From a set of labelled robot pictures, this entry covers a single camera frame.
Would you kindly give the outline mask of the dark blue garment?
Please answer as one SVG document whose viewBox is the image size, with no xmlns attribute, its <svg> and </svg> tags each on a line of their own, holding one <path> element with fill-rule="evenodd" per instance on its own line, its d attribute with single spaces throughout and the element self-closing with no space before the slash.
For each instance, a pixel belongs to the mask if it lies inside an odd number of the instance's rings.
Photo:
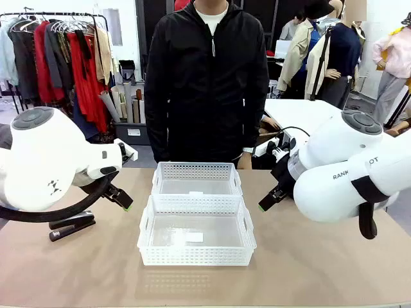
<svg viewBox="0 0 411 308">
<path fill-rule="evenodd" d="M 84 134 L 87 140 L 94 138 L 98 135 L 98 130 L 96 125 L 93 122 L 88 122 L 86 117 L 82 114 L 80 106 L 78 104 L 78 97 L 76 92 L 73 92 L 72 95 L 73 103 L 73 121 L 79 127 L 79 129 Z"/>
</svg>

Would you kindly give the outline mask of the dark checked hanging coat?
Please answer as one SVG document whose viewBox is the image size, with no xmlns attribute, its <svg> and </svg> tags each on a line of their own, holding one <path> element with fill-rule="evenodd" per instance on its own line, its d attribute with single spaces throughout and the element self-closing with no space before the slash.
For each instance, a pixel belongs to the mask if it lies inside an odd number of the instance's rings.
<svg viewBox="0 0 411 308">
<path fill-rule="evenodd" d="M 20 19 L 8 31 L 15 55 L 19 79 L 17 87 L 23 99 L 39 99 L 37 68 L 35 61 L 34 31 L 39 23 Z"/>
</svg>

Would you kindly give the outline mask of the mannequin in beige trench coat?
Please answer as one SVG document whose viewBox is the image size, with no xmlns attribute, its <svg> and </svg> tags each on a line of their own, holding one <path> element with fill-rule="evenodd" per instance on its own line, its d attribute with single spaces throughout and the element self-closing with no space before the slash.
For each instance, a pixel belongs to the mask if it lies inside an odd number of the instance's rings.
<svg viewBox="0 0 411 308">
<path fill-rule="evenodd" d="M 309 53 L 325 35 L 317 19 L 305 18 L 298 25 L 278 79 L 277 90 L 281 99 L 308 99 L 306 80 Z"/>
</svg>

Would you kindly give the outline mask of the person torso in black jacket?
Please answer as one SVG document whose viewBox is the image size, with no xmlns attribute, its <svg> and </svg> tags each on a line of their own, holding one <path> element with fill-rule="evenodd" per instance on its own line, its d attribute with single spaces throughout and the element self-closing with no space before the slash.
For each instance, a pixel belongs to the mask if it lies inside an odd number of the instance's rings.
<svg viewBox="0 0 411 308">
<path fill-rule="evenodd" d="M 227 0 L 194 0 L 156 25 L 144 102 L 167 112 L 167 162 L 230 162 L 243 153 L 244 99 L 269 84 L 261 23 Z"/>
</svg>

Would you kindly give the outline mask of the grey plastic storage bin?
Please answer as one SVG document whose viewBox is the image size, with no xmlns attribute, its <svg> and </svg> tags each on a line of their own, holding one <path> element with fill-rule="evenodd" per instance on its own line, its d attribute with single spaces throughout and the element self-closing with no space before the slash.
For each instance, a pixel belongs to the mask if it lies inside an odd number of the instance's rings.
<svg viewBox="0 0 411 308">
<path fill-rule="evenodd" d="M 141 123 L 115 123 L 116 137 L 129 145 L 149 146 L 147 128 Z"/>
</svg>

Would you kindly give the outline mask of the mannequin in pink jacket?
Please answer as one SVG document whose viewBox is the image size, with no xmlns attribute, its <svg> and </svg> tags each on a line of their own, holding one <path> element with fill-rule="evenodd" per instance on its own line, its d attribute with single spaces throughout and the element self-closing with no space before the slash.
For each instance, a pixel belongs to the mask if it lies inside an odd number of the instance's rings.
<svg viewBox="0 0 411 308">
<path fill-rule="evenodd" d="M 383 125 L 401 90 L 407 86 L 411 93 L 411 12 L 400 28 L 374 43 L 372 60 L 382 72 L 372 116 Z"/>
</svg>

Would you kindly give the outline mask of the white table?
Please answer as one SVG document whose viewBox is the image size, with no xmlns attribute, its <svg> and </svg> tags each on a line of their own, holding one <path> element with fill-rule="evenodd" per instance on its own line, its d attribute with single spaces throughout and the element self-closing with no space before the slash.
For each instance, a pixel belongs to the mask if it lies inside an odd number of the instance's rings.
<svg viewBox="0 0 411 308">
<path fill-rule="evenodd" d="M 341 110 L 325 101 L 305 99 L 267 99 L 265 112 L 290 137 L 295 137 L 295 149 L 307 142 L 316 151 L 345 153 L 349 141 L 344 126 L 328 131 L 329 119 L 341 116 Z"/>
</svg>

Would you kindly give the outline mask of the person left forearm black sleeve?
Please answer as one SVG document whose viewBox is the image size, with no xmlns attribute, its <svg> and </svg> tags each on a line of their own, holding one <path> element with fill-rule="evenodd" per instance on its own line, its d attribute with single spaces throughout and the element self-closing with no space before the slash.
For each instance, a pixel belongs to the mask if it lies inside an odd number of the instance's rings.
<svg viewBox="0 0 411 308">
<path fill-rule="evenodd" d="M 265 99 L 244 99 L 242 109 L 243 137 L 241 142 L 244 147 L 256 146 L 262 116 L 265 114 Z"/>
</svg>

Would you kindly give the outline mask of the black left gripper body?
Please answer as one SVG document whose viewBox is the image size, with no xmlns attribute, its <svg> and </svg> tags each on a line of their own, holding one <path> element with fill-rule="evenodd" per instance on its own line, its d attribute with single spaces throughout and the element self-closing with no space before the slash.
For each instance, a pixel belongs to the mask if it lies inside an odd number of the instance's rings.
<svg viewBox="0 0 411 308">
<path fill-rule="evenodd" d="M 103 197 L 107 198 L 108 200 L 117 200 L 118 197 L 121 195 L 121 189 L 118 189 L 115 185 L 110 183 L 107 187 L 105 192 L 103 193 Z"/>
</svg>

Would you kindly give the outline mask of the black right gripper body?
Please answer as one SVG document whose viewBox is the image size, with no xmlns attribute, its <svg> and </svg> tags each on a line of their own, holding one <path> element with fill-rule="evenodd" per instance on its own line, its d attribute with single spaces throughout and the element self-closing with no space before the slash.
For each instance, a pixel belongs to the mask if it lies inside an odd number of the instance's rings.
<svg viewBox="0 0 411 308">
<path fill-rule="evenodd" d="M 293 196 L 295 179 L 288 170 L 289 157 L 283 157 L 274 164 L 271 175 L 277 180 L 277 185 L 271 190 L 273 196 Z"/>
</svg>

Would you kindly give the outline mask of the grey jacket on chair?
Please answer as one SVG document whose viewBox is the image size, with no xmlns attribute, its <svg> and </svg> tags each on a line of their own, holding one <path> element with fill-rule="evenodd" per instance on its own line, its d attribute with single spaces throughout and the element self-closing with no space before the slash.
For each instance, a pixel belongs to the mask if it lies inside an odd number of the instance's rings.
<svg viewBox="0 0 411 308">
<path fill-rule="evenodd" d="M 0 123 L 0 148 L 10 150 L 12 147 L 12 133 L 9 124 Z"/>
</svg>

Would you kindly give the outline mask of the person right forearm black sleeve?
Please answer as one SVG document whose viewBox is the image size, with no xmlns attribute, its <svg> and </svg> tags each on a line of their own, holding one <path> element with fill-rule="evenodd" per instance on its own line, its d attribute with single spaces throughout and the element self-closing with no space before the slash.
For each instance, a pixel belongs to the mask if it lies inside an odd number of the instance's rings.
<svg viewBox="0 0 411 308">
<path fill-rule="evenodd" d="M 153 157 L 156 162 L 169 161 L 167 112 L 163 107 L 148 100 L 145 101 L 144 107 Z"/>
</svg>

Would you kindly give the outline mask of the light blue hanging garment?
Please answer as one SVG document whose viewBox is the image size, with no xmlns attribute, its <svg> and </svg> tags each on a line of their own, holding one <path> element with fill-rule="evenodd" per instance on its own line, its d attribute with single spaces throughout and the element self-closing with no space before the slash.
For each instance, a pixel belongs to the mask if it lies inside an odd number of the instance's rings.
<svg viewBox="0 0 411 308">
<path fill-rule="evenodd" d="M 0 79 L 8 81 L 11 85 L 19 84 L 13 42 L 8 33 L 10 28 L 19 19 L 14 17 L 0 26 Z"/>
</svg>

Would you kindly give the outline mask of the tall grey paper roll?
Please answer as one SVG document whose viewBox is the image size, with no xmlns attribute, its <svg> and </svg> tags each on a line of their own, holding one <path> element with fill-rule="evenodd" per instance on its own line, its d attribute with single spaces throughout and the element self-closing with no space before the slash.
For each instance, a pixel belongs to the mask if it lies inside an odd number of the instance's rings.
<svg viewBox="0 0 411 308">
<path fill-rule="evenodd" d="M 134 114 L 132 109 L 132 88 L 131 83 L 124 83 L 124 93 L 125 93 L 125 102 L 126 102 L 126 111 L 127 111 L 127 123 L 134 122 Z"/>
</svg>

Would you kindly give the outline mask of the large white perforated plastic basket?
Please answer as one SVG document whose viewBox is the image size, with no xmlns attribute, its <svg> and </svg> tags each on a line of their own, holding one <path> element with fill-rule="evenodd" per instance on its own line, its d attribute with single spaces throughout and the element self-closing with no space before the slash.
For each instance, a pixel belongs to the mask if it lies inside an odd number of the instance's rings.
<svg viewBox="0 0 411 308">
<path fill-rule="evenodd" d="M 242 196 L 156 194 L 137 247 L 146 266 L 248 266 L 257 244 Z"/>
</svg>

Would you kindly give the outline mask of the grey hanging jacket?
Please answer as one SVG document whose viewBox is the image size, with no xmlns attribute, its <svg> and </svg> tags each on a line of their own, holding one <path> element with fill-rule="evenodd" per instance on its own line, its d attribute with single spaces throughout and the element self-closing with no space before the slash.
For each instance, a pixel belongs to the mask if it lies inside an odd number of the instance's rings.
<svg viewBox="0 0 411 308">
<path fill-rule="evenodd" d="M 53 22 L 46 26 L 44 35 L 44 47 L 51 82 L 54 88 L 71 90 L 73 88 L 71 69 L 60 48 L 57 33 L 51 30 L 52 25 Z"/>
</svg>

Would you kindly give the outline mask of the cream paper roll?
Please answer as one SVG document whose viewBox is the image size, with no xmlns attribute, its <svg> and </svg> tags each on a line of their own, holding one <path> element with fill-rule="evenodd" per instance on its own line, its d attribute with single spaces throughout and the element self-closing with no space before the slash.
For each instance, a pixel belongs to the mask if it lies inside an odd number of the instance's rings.
<svg viewBox="0 0 411 308">
<path fill-rule="evenodd" d="M 122 122 L 122 120 L 123 120 L 123 111 L 121 109 L 120 91 L 119 91 L 118 87 L 113 86 L 111 88 L 111 93 L 112 93 L 113 102 L 114 102 L 116 112 L 118 113 L 118 116 L 119 116 L 119 122 Z"/>
</svg>

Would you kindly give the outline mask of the black stand legs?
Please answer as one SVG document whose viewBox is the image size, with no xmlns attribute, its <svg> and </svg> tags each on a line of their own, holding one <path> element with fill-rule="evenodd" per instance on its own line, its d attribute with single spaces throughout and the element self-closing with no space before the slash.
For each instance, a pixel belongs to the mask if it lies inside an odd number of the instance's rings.
<svg viewBox="0 0 411 308">
<path fill-rule="evenodd" d="M 397 122 L 399 116 L 407 107 L 411 107 L 411 93 L 409 93 L 407 87 L 404 87 L 393 103 L 393 106 L 385 120 L 384 128 L 392 128 Z"/>
</svg>

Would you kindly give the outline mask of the pale wall poster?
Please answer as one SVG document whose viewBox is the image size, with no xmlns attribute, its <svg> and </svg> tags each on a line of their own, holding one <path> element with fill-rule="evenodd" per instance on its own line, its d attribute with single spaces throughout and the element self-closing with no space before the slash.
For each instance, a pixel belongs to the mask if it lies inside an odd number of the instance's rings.
<svg viewBox="0 0 411 308">
<path fill-rule="evenodd" d="M 112 43 L 114 46 L 122 46 L 123 40 L 121 35 L 119 10 L 110 8 L 107 10 L 107 15 L 109 31 L 112 37 Z"/>
</svg>

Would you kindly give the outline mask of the black hat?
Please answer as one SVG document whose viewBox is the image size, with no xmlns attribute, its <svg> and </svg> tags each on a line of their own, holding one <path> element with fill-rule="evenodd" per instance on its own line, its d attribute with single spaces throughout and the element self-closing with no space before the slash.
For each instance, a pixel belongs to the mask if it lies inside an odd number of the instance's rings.
<svg viewBox="0 0 411 308">
<path fill-rule="evenodd" d="M 334 7 L 328 0 L 311 0 L 304 6 L 304 15 L 309 19 L 319 19 L 331 13 Z"/>
</svg>

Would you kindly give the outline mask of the mannequin in navy top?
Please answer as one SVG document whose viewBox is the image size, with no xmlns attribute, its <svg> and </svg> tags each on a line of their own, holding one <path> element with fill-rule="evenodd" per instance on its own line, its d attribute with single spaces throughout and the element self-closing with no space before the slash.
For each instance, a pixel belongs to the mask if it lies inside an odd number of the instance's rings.
<svg viewBox="0 0 411 308">
<path fill-rule="evenodd" d="M 344 0 L 341 21 L 332 27 L 329 58 L 317 97 L 334 107 L 344 109 L 353 86 L 362 43 L 353 22 L 367 20 L 367 0 Z"/>
</svg>

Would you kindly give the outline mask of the olive patterned hanging garment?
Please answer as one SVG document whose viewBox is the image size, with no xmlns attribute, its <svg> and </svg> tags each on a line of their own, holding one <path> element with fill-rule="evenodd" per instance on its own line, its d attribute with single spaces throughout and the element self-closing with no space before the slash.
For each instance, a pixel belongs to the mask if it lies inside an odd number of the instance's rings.
<svg viewBox="0 0 411 308">
<path fill-rule="evenodd" d="M 71 62 L 71 53 L 70 53 L 70 46 L 66 40 L 66 36 L 64 33 L 58 32 L 57 37 L 58 37 L 58 41 L 59 41 L 59 45 L 60 45 L 60 49 L 63 54 L 63 57 L 66 63 L 69 64 Z"/>
</svg>

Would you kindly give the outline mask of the leaning grey paper roll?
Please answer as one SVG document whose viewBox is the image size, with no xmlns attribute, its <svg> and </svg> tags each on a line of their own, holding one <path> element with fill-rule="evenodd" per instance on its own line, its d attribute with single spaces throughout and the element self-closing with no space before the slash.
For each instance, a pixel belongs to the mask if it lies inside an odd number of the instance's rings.
<svg viewBox="0 0 411 308">
<path fill-rule="evenodd" d="M 99 97 L 104 102 L 114 122 L 120 123 L 121 122 L 120 116 L 114 106 L 114 103 L 110 97 L 110 94 L 107 91 L 101 91 Z"/>
</svg>

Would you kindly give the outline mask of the person left hand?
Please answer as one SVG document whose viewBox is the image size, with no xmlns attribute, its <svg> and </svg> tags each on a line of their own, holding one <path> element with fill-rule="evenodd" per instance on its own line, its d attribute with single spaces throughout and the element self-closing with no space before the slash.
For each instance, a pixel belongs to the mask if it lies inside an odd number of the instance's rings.
<svg viewBox="0 0 411 308">
<path fill-rule="evenodd" d="M 238 160 L 237 169 L 252 170 L 252 154 L 243 152 Z"/>
</svg>

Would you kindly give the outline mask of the beige hanging garment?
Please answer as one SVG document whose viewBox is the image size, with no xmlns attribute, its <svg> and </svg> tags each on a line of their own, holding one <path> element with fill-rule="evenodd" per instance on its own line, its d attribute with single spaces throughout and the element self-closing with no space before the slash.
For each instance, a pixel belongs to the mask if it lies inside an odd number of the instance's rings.
<svg viewBox="0 0 411 308">
<path fill-rule="evenodd" d="M 97 79 L 108 85 L 110 83 L 110 74 L 113 70 L 110 40 L 108 33 L 99 27 L 96 28 L 94 34 L 94 45 Z"/>
</svg>

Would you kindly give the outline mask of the black metal clothes rack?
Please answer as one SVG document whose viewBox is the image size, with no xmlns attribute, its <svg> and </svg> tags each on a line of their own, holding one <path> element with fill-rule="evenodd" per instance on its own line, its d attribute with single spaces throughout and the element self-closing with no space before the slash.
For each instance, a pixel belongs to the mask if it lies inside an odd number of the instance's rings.
<svg viewBox="0 0 411 308">
<path fill-rule="evenodd" d="M 49 21 L 50 23 L 53 22 L 51 30 L 55 33 L 62 32 L 66 36 L 67 43 L 69 44 L 69 40 L 67 38 L 68 33 L 73 33 L 75 30 L 81 30 L 84 35 L 90 35 L 94 37 L 96 32 L 96 28 L 99 27 L 105 30 L 108 33 L 107 26 L 99 26 L 96 22 L 97 18 L 99 18 L 98 14 L 90 14 L 90 13 L 77 13 L 77 12 L 34 12 L 30 8 L 25 8 L 23 12 L 8 12 L 8 13 L 0 13 L 0 26 L 9 21 L 12 18 L 18 18 L 23 20 L 28 20 L 29 23 L 37 22 L 40 23 L 42 21 Z M 71 69 L 71 75 L 73 78 L 73 71 L 71 62 L 68 64 L 69 68 Z M 114 84 L 114 69 L 110 74 L 110 83 L 107 86 L 107 91 L 110 94 L 110 86 Z M 71 120 L 73 120 L 73 103 L 72 103 L 72 95 L 73 92 L 76 92 L 75 85 L 74 85 L 74 78 L 73 78 L 73 88 L 71 90 L 64 90 L 64 98 L 60 101 L 56 101 L 51 105 L 45 105 L 39 96 L 39 99 L 23 99 L 21 93 L 19 92 L 19 88 L 14 85 L 11 85 L 6 80 L 0 79 L 0 97 L 4 95 L 8 95 L 13 99 L 13 103 L 15 109 L 18 113 L 29 109 L 30 107 L 54 107 L 62 111 L 65 115 L 67 115 Z M 88 141 L 95 142 L 95 143 L 106 143 L 110 142 L 113 139 L 112 136 L 112 124 L 114 120 L 112 116 L 109 114 L 107 109 L 107 116 L 108 116 L 108 131 L 107 133 L 100 133 L 92 139 Z"/>
</svg>

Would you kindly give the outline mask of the white laptop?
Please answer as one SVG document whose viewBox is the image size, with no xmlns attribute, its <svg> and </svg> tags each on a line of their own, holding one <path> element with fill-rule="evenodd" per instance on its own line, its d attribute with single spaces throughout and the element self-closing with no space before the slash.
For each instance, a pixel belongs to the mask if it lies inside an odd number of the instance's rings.
<svg viewBox="0 0 411 308">
<path fill-rule="evenodd" d="M 277 40 L 275 44 L 274 57 L 276 59 L 285 59 L 291 40 Z"/>
</svg>

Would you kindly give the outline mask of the black stapler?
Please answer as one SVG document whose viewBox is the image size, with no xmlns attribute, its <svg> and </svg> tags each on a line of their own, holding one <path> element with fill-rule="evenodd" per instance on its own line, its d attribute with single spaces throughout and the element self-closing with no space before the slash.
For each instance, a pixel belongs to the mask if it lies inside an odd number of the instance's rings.
<svg viewBox="0 0 411 308">
<path fill-rule="evenodd" d="M 70 218 L 49 222 L 49 240 L 55 242 L 96 224 L 94 214 L 87 210 Z"/>
</svg>

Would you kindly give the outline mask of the small white perforated plastic basket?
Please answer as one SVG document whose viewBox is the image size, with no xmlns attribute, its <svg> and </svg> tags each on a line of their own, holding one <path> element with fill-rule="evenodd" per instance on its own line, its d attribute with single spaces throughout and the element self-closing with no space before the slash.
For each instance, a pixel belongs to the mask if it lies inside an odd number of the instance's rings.
<svg viewBox="0 0 411 308">
<path fill-rule="evenodd" d="M 232 163 L 160 162 L 153 174 L 152 194 L 241 196 L 241 180 Z"/>
</svg>

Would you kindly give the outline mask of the black bag on stand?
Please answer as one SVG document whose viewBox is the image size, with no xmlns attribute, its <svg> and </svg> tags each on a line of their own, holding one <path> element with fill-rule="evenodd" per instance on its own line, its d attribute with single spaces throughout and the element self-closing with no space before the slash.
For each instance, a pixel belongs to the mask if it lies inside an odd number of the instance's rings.
<svg viewBox="0 0 411 308">
<path fill-rule="evenodd" d="M 122 83 L 130 83 L 131 86 L 136 84 L 135 69 L 136 66 L 133 60 L 119 61 L 119 73 L 122 78 Z"/>
</svg>

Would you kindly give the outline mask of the red hanging coat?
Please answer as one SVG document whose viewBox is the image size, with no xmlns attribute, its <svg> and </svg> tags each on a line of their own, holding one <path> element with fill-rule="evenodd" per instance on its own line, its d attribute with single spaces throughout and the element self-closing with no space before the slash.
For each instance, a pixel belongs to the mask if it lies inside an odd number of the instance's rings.
<svg viewBox="0 0 411 308">
<path fill-rule="evenodd" d="M 34 31 L 38 92 L 41 101 L 45 105 L 51 105 L 52 103 L 60 101 L 64 98 L 64 90 L 62 86 L 56 86 L 54 84 L 46 56 L 45 36 L 46 26 L 49 24 L 49 21 L 42 21 Z"/>
</svg>

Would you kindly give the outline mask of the black hanging scarf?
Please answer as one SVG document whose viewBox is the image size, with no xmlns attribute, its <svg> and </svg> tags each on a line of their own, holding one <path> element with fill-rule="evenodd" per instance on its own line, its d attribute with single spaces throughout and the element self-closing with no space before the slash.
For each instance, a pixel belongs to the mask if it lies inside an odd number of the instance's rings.
<svg viewBox="0 0 411 308">
<path fill-rule="evenodd" d="M 91 59 L 91 52 L 89 50 L 89 46 L 87 44 L 87 41 L 85 39 L 85 35 L 81 30 L 75 30 L 74 31 L 78 44 L 80 46 L 80 51 L 82 53 L 82 74 L 83 78 L 86 80 L 87 79 L 87 73 L 89 72 L 89 68 L 87 66 L 87 61 Z"/>
</svg>

